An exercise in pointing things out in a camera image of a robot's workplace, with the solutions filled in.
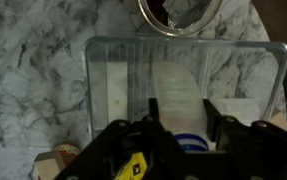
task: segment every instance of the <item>plastic bin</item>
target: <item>plastic bin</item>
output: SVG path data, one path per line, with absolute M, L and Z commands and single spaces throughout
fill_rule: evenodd
M 253 99 L 269 120 L 287 69 L 287 45 L 168 37 L 94 37 L 83 61 L 94 138 L 111 120 L 141 120 L 155 97 L 152 65 L 173 62 L 193 75 L 203 98 Z

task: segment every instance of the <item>yellow label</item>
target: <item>yellow label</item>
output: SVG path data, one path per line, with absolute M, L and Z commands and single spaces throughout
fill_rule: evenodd
M 141 180 L 147 169 L 143 153 L 132 154 L 128 163 L 118 172 L 115 180 Z

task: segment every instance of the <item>metal jar rim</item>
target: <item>metal jar rim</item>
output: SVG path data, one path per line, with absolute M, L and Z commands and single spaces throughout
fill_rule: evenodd
M 152 26 L 156 31 L 168 36 L 189 35 L 201 30 L 214 18 L 214 16 L 218 12 L 222 4 L 222 0 L 211 0 L 201 20 L 191 24 L 187 28 L 174 29 L 165 26 L 154 17 L 152 12 L 150 11 L 150 8 L 146 0 L 137 0 L 137 1 L 145 21 L 147 21 L 147 23 L 150 26 Z

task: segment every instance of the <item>gray marble surface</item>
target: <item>gray marble surface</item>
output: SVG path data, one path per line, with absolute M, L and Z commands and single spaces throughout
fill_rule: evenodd
M 137 31 L 121 0 L 0 1 L 0 179 L 37 179 L 38 153 L 89 143 L 82 46 Z M 224 0 L 191 37 L 269 40 L 250 0 Z

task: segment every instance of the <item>yellow sticker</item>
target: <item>yellow sticker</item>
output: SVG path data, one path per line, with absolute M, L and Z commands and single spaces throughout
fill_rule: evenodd
M 147 169 L 143 153 L 132 154 L 128 163 L 118 172 L 115 180 L 141 180 Z

